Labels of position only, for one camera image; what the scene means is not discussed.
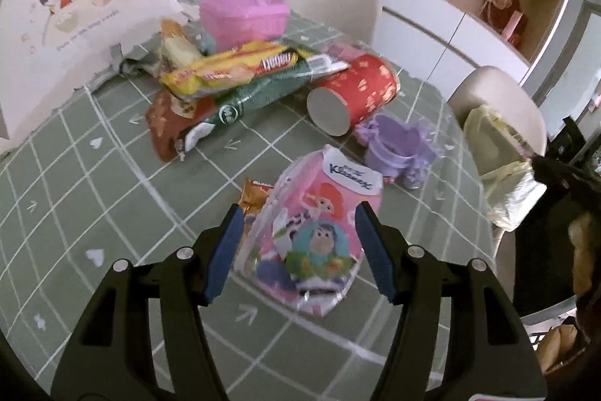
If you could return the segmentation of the pink Kleenex tissue pack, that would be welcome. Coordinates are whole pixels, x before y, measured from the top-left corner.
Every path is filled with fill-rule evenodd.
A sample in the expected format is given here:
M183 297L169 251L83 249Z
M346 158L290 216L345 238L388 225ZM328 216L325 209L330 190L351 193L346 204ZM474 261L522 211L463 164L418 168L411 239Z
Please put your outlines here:
M328 315L359 273L355 231L363 201L380 207L383 176L332 145L295 160L272 185L256 216L246 216L234 270L290 309Z

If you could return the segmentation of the red paper cup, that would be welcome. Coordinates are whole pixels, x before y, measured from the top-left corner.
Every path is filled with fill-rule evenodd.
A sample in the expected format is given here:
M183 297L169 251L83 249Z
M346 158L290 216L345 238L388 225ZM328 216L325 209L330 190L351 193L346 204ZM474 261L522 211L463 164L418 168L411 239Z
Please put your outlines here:
M391 102L399 91L400 80L392 66L364 54L344 71L319 82L307 97L307 111L316 127L338 138Z

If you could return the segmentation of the yellowish trash bag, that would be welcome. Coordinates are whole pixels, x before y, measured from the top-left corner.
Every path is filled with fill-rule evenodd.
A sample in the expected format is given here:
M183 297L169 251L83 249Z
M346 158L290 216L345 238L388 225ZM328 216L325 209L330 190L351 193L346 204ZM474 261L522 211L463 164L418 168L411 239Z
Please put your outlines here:
M468 113L464 134L484 187L488 219L506 232L515 231L547 189L535 178L534 151L486 105Z

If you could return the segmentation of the purple plastic carriage toy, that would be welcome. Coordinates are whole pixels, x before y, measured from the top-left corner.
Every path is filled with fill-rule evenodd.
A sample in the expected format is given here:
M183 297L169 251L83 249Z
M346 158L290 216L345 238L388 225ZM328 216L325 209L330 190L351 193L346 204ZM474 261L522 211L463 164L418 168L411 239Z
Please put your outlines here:
M353 136L366 149L364 161L369 168L386 182L399 179L408 190L423 186L429 168L440 157L427 124L405 123L384 113L359 123Z

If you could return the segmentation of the red brown snack bag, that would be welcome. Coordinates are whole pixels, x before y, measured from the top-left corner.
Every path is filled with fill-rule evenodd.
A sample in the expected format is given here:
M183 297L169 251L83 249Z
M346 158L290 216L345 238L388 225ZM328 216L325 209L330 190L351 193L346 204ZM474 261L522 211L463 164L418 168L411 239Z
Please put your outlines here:
M168 89L157 92L146 112L153 147L159 158L170 162L183 152L186 134L216 111L215 99L207 97L183 102Z

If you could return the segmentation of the yellow snack wrapper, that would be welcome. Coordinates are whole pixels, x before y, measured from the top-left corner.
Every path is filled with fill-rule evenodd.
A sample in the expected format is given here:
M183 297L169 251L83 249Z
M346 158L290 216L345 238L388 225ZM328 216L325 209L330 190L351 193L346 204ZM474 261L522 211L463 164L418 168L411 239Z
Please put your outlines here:
M306 54L278 43L253 41L177 68L162 75L160 81L175 97L193 101L291 68Z

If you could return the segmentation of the green white snack bag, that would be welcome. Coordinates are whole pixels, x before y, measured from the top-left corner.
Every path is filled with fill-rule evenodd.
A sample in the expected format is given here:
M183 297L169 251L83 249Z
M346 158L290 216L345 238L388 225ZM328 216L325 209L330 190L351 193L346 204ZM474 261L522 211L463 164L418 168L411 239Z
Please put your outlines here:
M202 138L216 128L232 125L246 113L255 112L281 100L305 85L349 68L349 63L328 54L299 52L292 48L267 58L264 74L219 95L200 99L201 113L177 134L174 149L182 160Z

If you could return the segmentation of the beige noodle snack bag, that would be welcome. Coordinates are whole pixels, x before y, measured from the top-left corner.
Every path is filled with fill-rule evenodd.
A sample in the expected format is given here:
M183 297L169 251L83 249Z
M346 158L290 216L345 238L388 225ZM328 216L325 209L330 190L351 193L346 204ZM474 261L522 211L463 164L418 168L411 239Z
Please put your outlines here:
M189 67L203 59L200 50L186 35L183 26L171 18L161 20L160 75Z

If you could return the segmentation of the beige chair near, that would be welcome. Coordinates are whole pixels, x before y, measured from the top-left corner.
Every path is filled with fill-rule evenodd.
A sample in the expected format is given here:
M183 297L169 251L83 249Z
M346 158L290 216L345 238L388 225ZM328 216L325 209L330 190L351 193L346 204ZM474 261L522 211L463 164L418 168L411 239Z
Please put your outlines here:
M522 87L502 70L492 66L474 70L458 85L448 104L462 132L468 113L472 109L486 105L498 112L506 123L521 134L534 151L534 158L545 154L547 133L541 112ZM498 244L504 234L509 232L496 227L493 223L492 225L493 242Z

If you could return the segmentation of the pink plastic box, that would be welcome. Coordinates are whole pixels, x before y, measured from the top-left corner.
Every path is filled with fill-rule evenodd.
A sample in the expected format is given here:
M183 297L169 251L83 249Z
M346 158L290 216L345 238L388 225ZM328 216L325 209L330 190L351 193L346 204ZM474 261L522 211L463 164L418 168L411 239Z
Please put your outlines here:
M218 52L284 35L290 16L282 0L201 0L200 21Z

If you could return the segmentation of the white cartoon food cover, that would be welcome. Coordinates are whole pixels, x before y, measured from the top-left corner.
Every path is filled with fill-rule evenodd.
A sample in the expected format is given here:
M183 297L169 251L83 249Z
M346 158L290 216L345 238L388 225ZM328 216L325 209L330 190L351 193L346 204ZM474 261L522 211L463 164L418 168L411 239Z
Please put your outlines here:
M184 19L177 0L1 0L1 148L18 147L52 111L128 52Z

